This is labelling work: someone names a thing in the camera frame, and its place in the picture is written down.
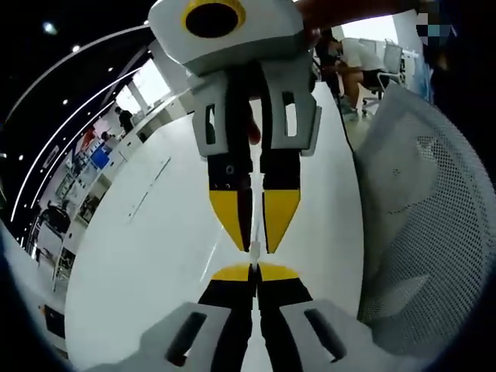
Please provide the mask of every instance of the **person's leg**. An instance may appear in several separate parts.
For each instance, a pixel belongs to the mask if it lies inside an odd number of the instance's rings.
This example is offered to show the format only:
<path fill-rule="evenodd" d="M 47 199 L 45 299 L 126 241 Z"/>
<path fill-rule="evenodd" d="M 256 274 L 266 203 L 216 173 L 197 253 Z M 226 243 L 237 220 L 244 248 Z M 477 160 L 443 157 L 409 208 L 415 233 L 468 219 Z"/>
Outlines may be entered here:
<path fill-rule="evenodd" d="M 350 100 L 352 109 L 356 109 L 360 96 L 360 87 L 358 84 L 363 82 L 363 74 L 362 72 L 353 72 L 351 74 L 344 74 L 342 78 L 344 93 Z"/>

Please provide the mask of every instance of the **ceiling light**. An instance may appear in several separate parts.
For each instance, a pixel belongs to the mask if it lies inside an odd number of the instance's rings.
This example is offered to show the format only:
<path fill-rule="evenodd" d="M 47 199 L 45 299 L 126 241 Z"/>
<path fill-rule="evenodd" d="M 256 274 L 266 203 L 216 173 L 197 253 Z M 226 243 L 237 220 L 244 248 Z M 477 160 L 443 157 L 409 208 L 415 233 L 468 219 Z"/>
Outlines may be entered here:
<path fill-rule="evenodd" d="M 97 98 L 101 93 L 103 93 L 104 91 L 106 91 L 107 89 L 109 89 L 111 86 L 119 83 L 122 79 L 125 79 L 128 76 L 130 76 L 132 74 L 135 74 L 140 69 L 141 69 L 141 67 L 138 67 L 137 69 L 128 72 L 127 74 L 121 76 L 119 79 L 117 79 L 117 80 L 113 81 L 112 83 L 110 83 L 109 85 L 107 85 L 105 88 L 101 89 L 99 92 L 97 92 L 91 98 L 89 98 L 85 103 L 83 103 L 81 106 L 79 106 L 79 108 L 77 108 L 77 110 L 74 111 L 71 114 L 71 116 L 69 116 L 65 120 L 65 122 L 62 123 L 61 126 L 59 126 L 59 128 L 48 139 L 48 141 L 45 143 L 45 146 L 43 146 L 43 148 L 41 149 L 41 151 L 38 153 L 38 156 L 35 158 L 35 160 L 33 161 L 33 164 L 31 164 L 31 168 L 28 170 L 28 173 L 24 177 L 24 181 L 22 182 L 21 188 L 19 189 L 19 192 L 17 193 L 17 197 L 15 198 L 14 208 L 12 209 L 12 214 L 10 215 L 10 222 L 13 222 L 14 221 L 14 217 L 16 216 L 16 209 L 17 209 L 17 205 L 19 203 L 19 199 L 21 198 L 21 194 L 24 191 L 24 187 L 26 186 L 26 183 L 28 181 L 29 176 L 31 175 L 31 172 L 33 172 L 34 167 L 36 166 L 36 163 L 38 163 L 38 160 L 40 160 L 40 158 L 42 157 L 43 153 L 48 148 L 48 146 L 52 143 L 52 141 L 55 139 L 55 137 L 57 136 L 57 134 L 59 134 L 59 132 L 72 120 L 72 118 L 74 118 L 82 109 L 84 109 L 84 107 L 86 107 L 91 101 L 93 101 L 95 98 Z"/>
<path fill-rule="evenodd" d="M 45 178 L 43 179 L 43 181 L 41 181 L 41 184 L 40 184 L 40 188 L 38 189 L 38 191 L 36 192 L 36 195 L 34 196 L 34 199 L 33 199 L 33 202 L 31 203 L 31 208 L 34 206 L 34 203 L 36 201 L 36 198 L 38 198 L 38 195 L 40 194 L 41 192 L 41 189 L 43 187 L 43 184 L 47 181 L 47 178 L 48 178 L 48 175 L 51 173 L 51 171 L 53 170 L 53 168 L 55 167 L 55 164 L 57 164 L 57 162 L 59 161 L 60 157 L 62 156 L 62 153 L 64 153 L 65 151 L 67 151 L 67 149 L 69 148 L 69 146 L 71 145 L 71 143 L 77 139 L 77 137 L 79 136 L 79 133 L 82 133 L 84 134 L 84 130 L 90 125 L 91 122 L 93 122 L 93 120 L 95 120 L 97 118 L 98 115 L 100 115 L 102 112 L 104 112 L 106 109 L 108 109 L 110 106 L 112 106 L 114 104 L 114 101 L 111 101 L 108 105 L 106 105 L 104 108 L 102 108 L 100 110 L 99 113 L 97 113 L 95 116 L 93 116 L 91 119 L 88 120 L 88 122 L 86 124 L 84 124 L 81 129 L 79 129 L 79 132 L 76 133 L 76 135 L 74 137 L 72 137 L 72 139 L 69 141 L 69 143 L 64 147 L 64 149 L 60 152 L 59 156 L 55 158 L 55 160 L 53 161 L 52 163 L 52 166 L 50 167 L 50 169 L 48 170 L 48 172 L 46 173 L 46 176 Z"/>
<path fill-rule="evenodd" d="M 57 35 L 57 29 L 51 22 L 43 22 L 43 31 L 49 35 Z"/>

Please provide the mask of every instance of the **white pillar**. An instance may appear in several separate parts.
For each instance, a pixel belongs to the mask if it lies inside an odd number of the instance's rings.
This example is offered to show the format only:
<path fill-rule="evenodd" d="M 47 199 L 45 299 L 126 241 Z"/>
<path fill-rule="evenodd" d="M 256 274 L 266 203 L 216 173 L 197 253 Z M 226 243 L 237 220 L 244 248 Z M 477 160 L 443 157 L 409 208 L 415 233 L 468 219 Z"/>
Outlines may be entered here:
<path fill-rule="evenodd" d="M 148 49 L 152 52 L 153 62 L 169 86 L 172 94 L 177 95 L 189 89 L 187 70 L 170 59 L 158 41 L 153 41 L 148 46 Z"/>
<path fill-rule="evenodd" d="M 141 92 L 136 84 L 134 84 L 134 81 L 131 81 L 127 88 L 129 88 L 129 91 L 133 95 L 134 99 L 136 99 L 136 102 L 138 102 L 141 110 L 146 115 L 146 113 L 148 112 L 148 104 L 146 103 L 145 98 L 143 98 L 143 96 L 141 95 Z"/>

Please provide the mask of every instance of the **white tabletop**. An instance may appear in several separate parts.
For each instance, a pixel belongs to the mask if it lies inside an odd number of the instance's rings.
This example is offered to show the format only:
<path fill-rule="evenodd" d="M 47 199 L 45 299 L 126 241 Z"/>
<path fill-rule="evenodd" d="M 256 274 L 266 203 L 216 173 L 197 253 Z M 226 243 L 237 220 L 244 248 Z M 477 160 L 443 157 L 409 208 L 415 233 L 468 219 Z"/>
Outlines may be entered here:
<path fill-rule="evenodd" d="M 295 269 L 313 298 L 356 315 L 363 273 L 357 176 L 329 89 L 317 84 L 314 96 L 322 121 L 315 155 L 301 159 L 301 202 L 276 254 L 260 260 Z M 260 123 L 260 103 L 252 106 Z M 77 254 L 65 322 L 67 351 L 80 370 L 126 358 L 146 329 L 179 304 L 197 301 L 217 270 L 249 262 L 210 205 L 191 115 L 158 129 L 136 151 Z M 243 370 L 271 370 L 259 318 L 255 306 Z"/>

